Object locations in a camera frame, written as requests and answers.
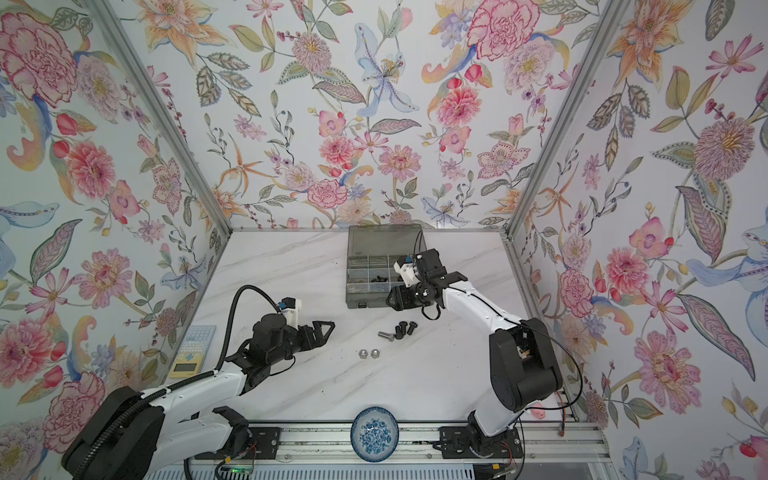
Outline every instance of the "wallpapered wall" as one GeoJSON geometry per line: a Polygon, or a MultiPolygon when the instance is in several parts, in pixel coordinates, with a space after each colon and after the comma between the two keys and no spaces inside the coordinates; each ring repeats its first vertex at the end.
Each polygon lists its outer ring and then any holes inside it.
{"type": "Polygon", "coordinates": [[[112,3],[235,228],[500,227],[601,7],[112,3]]]}
{"type": "Polygon", "coordinates": [[[78,3],[0,2],[3,480],[164,378],[225,241],[78,3]]]}
{"type": "Polygon", "coordinates": [[[515,237],[627,480],[768,478],[765,18],[636,0],[515,237]]]}

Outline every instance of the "white marble tabletop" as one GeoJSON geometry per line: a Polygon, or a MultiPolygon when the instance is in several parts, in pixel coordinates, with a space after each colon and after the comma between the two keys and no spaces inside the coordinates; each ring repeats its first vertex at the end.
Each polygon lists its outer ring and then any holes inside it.
{"type": "MultiPolygon", "coordinates": [[[[449,272],[463,273],[499,306],[525,317],[498,232],[427,232],[425,239],[429,248],[440,252],[449,272]]],[[[217,326],[204,370],[218,359],[232,297],[245,283],[265,290],[275,301],[285,296],[301,299],[301,324],[333,321],[336,329],[322,348],[296,354],[289,372],[265,380],[228,405],[248,419],[263,421],[350,421],[374,405],[398,420],[466,420],[491,388],[488,337],[447,311],[429,321],[418,309],[348,309],[346,248],[346,232],[233,234],[193,321],[217,326]],[[394,332],[401,320],[419,324],[412,336],[392,343],[377,336],[379,331],[394,332]],[[381,356],[360,359],[361,349],[379,349],[381,356]]],[[[270,311],[258,294],[243,293],[229,353],[250,338],[252,325],[270,311]]],[[[280,362],[272,371],[289,364],[280,362]]],[[[557,405],[552,397],[543,404],[557,405]]],[[[547,412],[545,421],[559,418],[559,412],[547,412]]],[[[526,412],[524,419],[534,418],[526,412]]]]}

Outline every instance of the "decorative plate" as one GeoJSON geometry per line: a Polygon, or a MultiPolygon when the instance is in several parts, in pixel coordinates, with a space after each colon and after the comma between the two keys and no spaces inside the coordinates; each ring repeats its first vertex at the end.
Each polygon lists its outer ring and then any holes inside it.
{"type": "Polygon", "coordinates": [[[365,409],[352,423],[355,453],[366,462],[381,462],[395,451],[400,431],[395,417],[381,407],[365,409]]]}

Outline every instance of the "calculator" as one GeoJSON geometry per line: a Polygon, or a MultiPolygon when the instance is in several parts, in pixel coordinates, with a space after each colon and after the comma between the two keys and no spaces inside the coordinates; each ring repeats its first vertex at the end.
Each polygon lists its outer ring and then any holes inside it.
{"type": "Polygon", "coordinates": [[[170,368],[168,378],[185,379],[197,375],[203,366],[214,332],[216,332],[215,325],[190,326],[176,354],[176,360],[170,368]]]}

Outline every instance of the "black mounting plate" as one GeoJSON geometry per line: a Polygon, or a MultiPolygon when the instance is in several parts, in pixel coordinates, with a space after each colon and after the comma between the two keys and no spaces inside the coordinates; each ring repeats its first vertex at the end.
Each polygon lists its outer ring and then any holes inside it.
{"type": "MultiPolygon", "coordinates": [[[[517,429],[509,429],[502,440],[512,449],[512,458],[522,458],[523,449],[520,445],[517,429]]],[[[478,456],[469,448],[469,433],[467,427],[440,427],[440,449],[443,458],[475,458],[478,456]]],[[[493,445],[493,452],[486,458],[507,458],[509,450],[501,442],[493,445]]]]}
{"type": "MultiPolygon", "coordinates": [[[[278,427],[250,427],[253,438],[256,439],[256,451],[249,450],[242,458],[244,460],[274,460],[277,448],[280,447],[280,429],[278,427]]],[[[224,460],[223,453],[206,452],[195,455],[196,460],[224,460]]]]}

